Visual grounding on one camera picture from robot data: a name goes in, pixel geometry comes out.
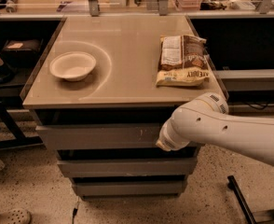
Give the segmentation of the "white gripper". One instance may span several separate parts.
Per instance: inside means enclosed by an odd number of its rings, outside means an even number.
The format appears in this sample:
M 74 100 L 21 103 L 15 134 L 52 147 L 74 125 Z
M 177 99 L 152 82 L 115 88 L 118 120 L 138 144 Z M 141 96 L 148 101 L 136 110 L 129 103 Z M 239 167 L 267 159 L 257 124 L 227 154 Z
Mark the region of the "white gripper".
M 179 135 L 172 127 L 171 122 L 167 120 L 159 132 L 156 146 L 165 151 L 177 151 L 188 146 L 189 143 L 190 141 Z

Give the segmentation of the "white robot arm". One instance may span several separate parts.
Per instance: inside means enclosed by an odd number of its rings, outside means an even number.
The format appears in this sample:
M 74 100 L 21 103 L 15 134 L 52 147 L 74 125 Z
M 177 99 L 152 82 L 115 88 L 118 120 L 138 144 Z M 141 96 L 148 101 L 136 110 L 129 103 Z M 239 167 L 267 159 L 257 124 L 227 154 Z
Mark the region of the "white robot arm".
M 274 119 L 231 116 L 226 100 L 217 93 L 204 93 L 176 108 L 163 124 L 157 146 L 175 151 L 192 142 L 274 166 Z

